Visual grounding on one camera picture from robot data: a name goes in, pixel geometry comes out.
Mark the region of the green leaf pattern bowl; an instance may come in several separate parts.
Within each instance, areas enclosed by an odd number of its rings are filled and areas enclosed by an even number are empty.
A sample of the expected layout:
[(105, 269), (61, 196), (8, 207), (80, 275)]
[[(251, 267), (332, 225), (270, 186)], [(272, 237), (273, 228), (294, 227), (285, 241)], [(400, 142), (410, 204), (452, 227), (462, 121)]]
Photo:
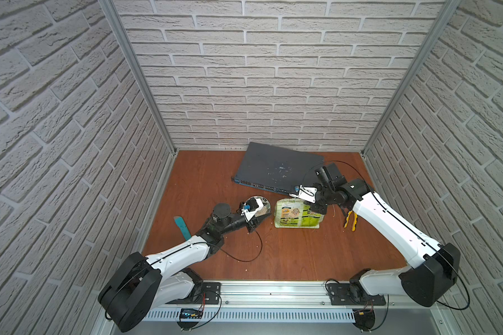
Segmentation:
[(240, 213), (247, 221), (251, 221), (253, 218), (270, 215), (271, 204), (262, 196), (253, 196), (241, 205)]

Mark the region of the green oats bag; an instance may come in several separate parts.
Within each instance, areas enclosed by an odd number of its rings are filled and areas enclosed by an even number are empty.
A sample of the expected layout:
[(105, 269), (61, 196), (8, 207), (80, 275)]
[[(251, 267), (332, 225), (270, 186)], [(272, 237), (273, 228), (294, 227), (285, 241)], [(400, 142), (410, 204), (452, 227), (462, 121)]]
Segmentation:
[(318, 229), (324, 220), (324, 215), (313, 212), (310, 205), (297, 198), (277, 201), (274, 217), (277, 228)]

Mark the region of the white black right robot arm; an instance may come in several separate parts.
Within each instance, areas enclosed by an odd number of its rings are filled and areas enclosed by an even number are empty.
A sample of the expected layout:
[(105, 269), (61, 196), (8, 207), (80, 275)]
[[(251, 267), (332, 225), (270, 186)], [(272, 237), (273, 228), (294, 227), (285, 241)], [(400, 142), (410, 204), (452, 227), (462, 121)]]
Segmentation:
[(403, 295), (423, 307), (431, 307), (459, 278), (461, 252), (451, 243), (437, 240), (413, 226), (363, 180), (341, 184), (323, 181), (304, 188), (303, 195), (313, 211), (323, 214), (328, 206), (347, 209), (362, 218), (400, 252), (406, 266), (390, 270), (364, 269), (350, 280), (353, 299), (365, 295)]

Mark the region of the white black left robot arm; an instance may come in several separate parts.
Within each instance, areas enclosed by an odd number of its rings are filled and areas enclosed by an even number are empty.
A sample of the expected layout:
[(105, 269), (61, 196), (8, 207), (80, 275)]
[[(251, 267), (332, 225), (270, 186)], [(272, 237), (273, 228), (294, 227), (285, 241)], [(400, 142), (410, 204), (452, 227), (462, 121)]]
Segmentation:
[(236, 212), (230, 205), (219, 203), (197, 233), (185, 242), (148, 256), (130, 254), (99, 293), (98, 302), (106, 319), (121, 332), (128, 332), (152, 308), (170, 302), (203, 300), (203, 279), (190, 265), (221, 251), (227, 234), (242, 228), (254, 232), (270, 214), (271, 204), (261, 196), (241, 203)]

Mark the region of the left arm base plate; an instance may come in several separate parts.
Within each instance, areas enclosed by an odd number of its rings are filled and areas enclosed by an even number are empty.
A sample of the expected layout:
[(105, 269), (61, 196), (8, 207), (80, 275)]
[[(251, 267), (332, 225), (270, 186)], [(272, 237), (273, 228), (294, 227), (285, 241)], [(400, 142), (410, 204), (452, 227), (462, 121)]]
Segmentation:
[(221, 302), (222, 284), (220, 282), (202, 282), (196, 284), (192, 292), (180, 300), (181, 304), (206, 304), (215, 305)]

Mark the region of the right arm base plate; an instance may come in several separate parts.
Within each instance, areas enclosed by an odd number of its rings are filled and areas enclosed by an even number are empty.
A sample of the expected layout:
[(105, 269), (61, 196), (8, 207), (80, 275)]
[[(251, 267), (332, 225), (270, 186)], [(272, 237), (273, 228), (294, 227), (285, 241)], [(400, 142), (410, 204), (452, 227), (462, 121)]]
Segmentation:
[(383, 295), (369, 295), (358, 284), (328, 282), (326, 292), (332, 306), (382, 307), (386, 305)]

